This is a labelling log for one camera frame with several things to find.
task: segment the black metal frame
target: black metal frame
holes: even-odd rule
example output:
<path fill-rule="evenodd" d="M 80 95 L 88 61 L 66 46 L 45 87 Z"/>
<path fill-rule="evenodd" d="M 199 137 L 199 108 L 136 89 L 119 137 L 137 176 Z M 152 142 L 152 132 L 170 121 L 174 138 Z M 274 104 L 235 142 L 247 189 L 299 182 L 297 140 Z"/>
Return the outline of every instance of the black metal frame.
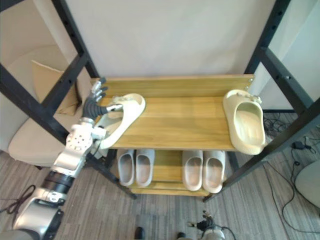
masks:
<path fill-rule="evenodd" d="M 4 11 L 23 0 L 1 0 L 0 11 Z M 77 51 L 77 56 L 70 63 L 57 83 L 47 94 L 42 103 L 39 103 L 1 64 L 0 92 L 12 101 L 18 108 L 24 111 L 30 118 L 47 130 L 58 141 L 66 144 L 69 132 L 54 118 L 54 114 L 65 98 L 71 86 L 76 82 L 81 70 L 85 67 L 91 78 L 99 78 L 99 73 L 89 55 L 82 40 L 77 25 L 69 11 L 65 0 L 52 0 L 52 3 L 70 36 Z M 111 155 L 107 158 L 96 159 L 92 154 L 86 156 L 86 161 L 109 181 L 128 194 L 131 198 L 137 198 L 129 188 L 120 185 L 119 179 L 110 172 L 102 160 L 112 161 Z"/>
<path fill-rule="evenodd" d="M 1 0 L 1 11 L 21 1 L 23 0 Z M 75 82 L 83 67 L 86 67 L 92 78 L 99 77 L 99 74 L 81 38 L 66 1 L 52 0 L 52 3 L 58 12 L 58 15 L 60 16 L 78 55 L 69 65 L 50 93 L 46 96 L 42 104 L 38 103 L 2 65 L 0 91 L 39 125 L 46 129 L 51 135 L 65 144 L 68 132 L 54 119 L 53 114 L 72 84 Z M 262 63 L 289 100 L 299 117 L 269 145 L 267 145 L 260 154 L 253 156 L 241 167 L 239 167 L 236 154 L 234 152 L 228 152 L 228 158 L 233 170 L 233 175 L 223 183 L 222 190 L 227 189 L 242 177 L 259 167 L 267 155 L 288 147 L 293 141 L 320 123 L 320 98 L 313 102 L 305 90 L 296 81 L 294 76 L 269 49 L 269 44 L 289 3 L 290 0 L 275 1 L 261 37 L 244 73 L 253 74 L 259 63 Z M 121 186 L 119 184 L 119 179 L 109 171 L 114 160 L 114 154 L 115 152 L 110 150 L 105 163 L 103 163 L 101 159 L 96 159 L 91 154 L 88 154 L 87 161 L 94 167 L 94 169 L 99 171 L 108 180 L 116 184 L 126 194 L 135 199 L 136 195 L 128 188 Z M 206 202 L 214 196 L 216 196 L 216 194 L 209 194 L 203 199 L 203 201 Z"/>
<path fill-rule="evenodd" d="M 264 162 L 269 154 L 283 150 L 290 146 L 297 138 L 303 136 L 311 128 L 320 124 L 320 98 L 313 102 L 306 91 L 297 82 L 294 76 L 286 69 L 283 63 L 269 49 L 269 44 L 284 16 L 290 0 L 276 0 L 269 15 L 261 37 L 255 47 L 252 57 L 245 69 L 245 74 L 253 74 L 259 63 L 262 63 L 271 77 L 283 92 L 299 117 L 283 132 L 281 132 L 263 151 L 253 156 L 243 166 L 235 170 L 235 154 L 229 153 L 230 165 L 233 174 L 223 183 L 222 191 L 232 186 L 241 178 L 251 173 Z M 269 110 L 264 112 L 288 112 L 287 110 Z M 206 202 L 217 194 L 209 194 L 204 197 Z"/>

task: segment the white wall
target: white wall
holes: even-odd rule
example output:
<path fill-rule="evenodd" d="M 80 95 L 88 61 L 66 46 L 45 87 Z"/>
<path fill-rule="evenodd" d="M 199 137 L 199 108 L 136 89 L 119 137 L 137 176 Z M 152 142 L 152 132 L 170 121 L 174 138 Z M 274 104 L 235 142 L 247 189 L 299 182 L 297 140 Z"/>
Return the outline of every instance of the white wall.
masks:
<path fill-rule="evenodd" d="M 0 61 L 5 67 L 34 49 L 56 44 L 32 0 L 1 12 L 0 32 Z"/>
<path fill-rule="evenodd" d="M 269 48 L 280 60 L 283 60 L 295 41 L 316 2 L 317 0 L 291 0 L 269 45 Z M 254 95 L 259 95 L 272 78 L 261 63 L 254 74 L 255 81 L 249 91 Z"/>
<path fill-rule="evenodd" d="M 320 1 L 314 5 L 282 62 L 315 101 L 320 97 Z M 273 80 L 260 93 L 264 109 L 292 109 Z"/>
<path fill-rule="evenodd" d="M 242 74 L 274 0 L 67 0 L 102 76 Z"/>

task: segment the robotic arm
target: robotic arm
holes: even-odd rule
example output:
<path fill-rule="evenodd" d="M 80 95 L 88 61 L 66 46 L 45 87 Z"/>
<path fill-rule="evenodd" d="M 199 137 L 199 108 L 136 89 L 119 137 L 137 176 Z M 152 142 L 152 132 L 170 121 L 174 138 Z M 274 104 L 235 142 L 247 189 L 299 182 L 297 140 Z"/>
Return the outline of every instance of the robotic arm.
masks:
<path fill-rule="evenodd" d="M 67 194 L 75 178 L 85 164 L 93 140 L 102 140 L 106 130 L 95 127 L 99 115 L 121 111 L 121 104 L 98 106 L 104 97 L 106 80 L 101 78 L 92 87 L 83 106 L 83 114 L 77 124 L 72 125 L 66 138 L 64 150 L 58 155 L 41 187 L 37 187 L 21 214 L 13 224 L 13 230 L 0 234 L 0 240 L 52 240 L 54 239 L 64 212 L 60 207 L 67 200 Z"/>

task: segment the pillow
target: pillow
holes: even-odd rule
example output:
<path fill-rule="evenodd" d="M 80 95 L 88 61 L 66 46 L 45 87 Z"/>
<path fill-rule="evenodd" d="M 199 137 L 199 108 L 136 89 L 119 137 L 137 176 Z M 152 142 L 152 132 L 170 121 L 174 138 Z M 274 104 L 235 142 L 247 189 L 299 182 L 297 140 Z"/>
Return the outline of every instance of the pillow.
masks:
<path fill-rule="evenodd" d="M 33 86 L 40 103 L 43 102 L 63 73 L 64 71 L 59 71 L 36 61 L 32 61 Z M 56 113 L 73 116 L 76 113 L 79 103 L 76 85 L 73 84 L 56 110 Z"/>

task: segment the white slipper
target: white slipper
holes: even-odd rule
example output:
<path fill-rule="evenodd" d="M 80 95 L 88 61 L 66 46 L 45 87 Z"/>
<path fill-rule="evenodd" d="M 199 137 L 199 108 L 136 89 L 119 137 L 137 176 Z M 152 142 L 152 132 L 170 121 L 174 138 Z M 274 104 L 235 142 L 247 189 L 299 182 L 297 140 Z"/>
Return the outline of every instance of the white slipper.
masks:
<path fill-rule="evenodd" d="M 182 152 L 182 181 L 190 191 L 197 191 L 202 185 L 203 152 L 188 150 Z"/>
<path fill-rule="evenodd" d="M 123 110 L 109 112 L 97 122 L 96 126 L 103 126 L 107 130 L 107 137 L 97 143 L 100 149 L 108 149 L 115 144 L 146 107 L 145 99 L 136 93 L 116 96 L 110 104 L 122 104 Z"/>
<path fill-rule="evenodd" d="M 134 151 L 133 149 L 118 149 L 116 152 L 120 184 L 123 186 L 129 186 L 135 180 Z"/>
<path fill-rule="evenodd" d="M 203 157 L 202 186 L 209 193 L 216 194 L 221 191 L 225 177 L 226 153 L 219 150 L 204 151 Z"/>
<path fill-rule="evenodd" d="M 136 183 L 146 187 L 151 183 L 155 162 L 154 149 L 139 149 L 135 155 L 135 178 Z"/>
<path fill-rule="evenodd" d="M 223 98 L 232 145 L 244 154 L 257 155 L 266 146 L 261 99 L 243 90 L 231 90 Z"/>

